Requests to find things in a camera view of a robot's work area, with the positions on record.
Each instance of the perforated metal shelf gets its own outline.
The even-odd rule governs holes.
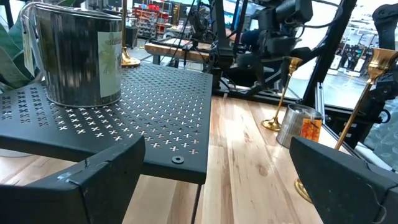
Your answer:
[[[209,74],[151,64],[127,68],[122,99],[101,108],[57,106],[47,99],[43,83],[3,93],[0,100],[0,148],[81,161],[143,135],[143,174],[205,182]]]

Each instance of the orange label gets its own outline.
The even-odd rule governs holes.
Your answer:
[[[321,133],[321,120],[304,118],[301,127],[301,137],[318,142]]]

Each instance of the light wood surface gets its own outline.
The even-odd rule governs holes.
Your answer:
[[[180,39],[177,39],[177,40],[169,39],[166,41],[166,43],[169,43],[169,44],[174,43],[175,46],[178,46],[179,40]],[[189,43],[190,43],[190,41],[188,41],[188,40],[182,40],[180,46],[184,46],[185,44],[189,44]],[[170,48],[169,46],[158,45],[158,44],[153,44],[153,43],[146,44],[144,46],[144,48],[148,53],[150,53],[152,55],[161,55],[161,56],[165,55],[167,57],[173,56],[174,52],[177,50],[174,57],[179,58],[179,59],[185,58],[185,52],[181,48],[178,48],[178,49],[176,47]],[[199,43],[198,48],[208,50],[208,49],[210,49],[210,44]],[[204,52],[199,53],[196,50],[190,50],[189,52],[187,52],[187,60],[189,60],[189,61],[203,62],[203,59],[207,60],[208,57],[209,57],[208,53],[204,53]]]
[[[260,122],[275,106],[214,97],[211,105],[208,175],[196,223],[322,223],[314,206],[294,189],[297,173],[277,133]],[[324,129],[320,142],[336,141]],[[41,156],[0,157],[0,184],[25,185],[72,162]],[[123,223],[190,223],[197,186],[142,175]]]

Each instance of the metal paint can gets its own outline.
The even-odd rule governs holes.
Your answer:
[[[95,107],[120,100],[120,17],[35,4],[35,18],[50,101]]]
[[[309,106],[298,104],[288,105],[284,120],[282,121],[282,126],[276,136],[276,141],[290,149],[292,137],[301,135],[305,118],[322,120],[322,114]]]

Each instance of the gold candle holder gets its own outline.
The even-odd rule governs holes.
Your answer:
[[[361,96],[359,97],[357,104],[355,105],[353,113],[349,117],[347,124],[344,127],[343,132],[341,133],[341,136],[335,146],[335,149],[337,150],[340,149],[344,141],[344,138],[346,137],[348,130],[351,127],[355,119],[355,116],[358,114],[358,111],[365,99],[365,96],[368,94],[372,85],[375,83],[377,78],[379,78],[380,76],[382,76],[383,74],[385,74],[390,70],[392,63],[396,60],[397,57],[398,57],[398,52],[396,52],[395,50],[373,49],[373,56],[368,65],[369,79],[366,82],[365,89],[363,90]],[[296,191],[301,195],[301,197],[303,197],[308,202],[312,203],[310,196],[308,195],[307,191],[303,186],[303,183],[299,178],[297,178],[296,181],[294,182],[294,187]]]
[[[284,97],[286,94],[287,87],[289,85],[290,78],[293,75],[293,72],[296,71],[303,60],[297,58],[297,57],[290,57],[290,65],[289,65],[289,74],[287,76],[287,81],[284,90],[282,91],[282,96],[280,96],[279,104],[278,104],[278,109],[276,110],[275,116],[271,119],[267,119],[264,121],[261,121],[261,124],[266,128],[271,131],[279,131],[280,130],[280,123],[278,121],[278,114],[280,111],[280,108],[282,107],[282,102],[284,101]]]
[[[126,47],[126,14],[127,14],[127,0],[122,2],[122,67],[136,67],[139,66],[141,61],[132,58],[127,52]]]

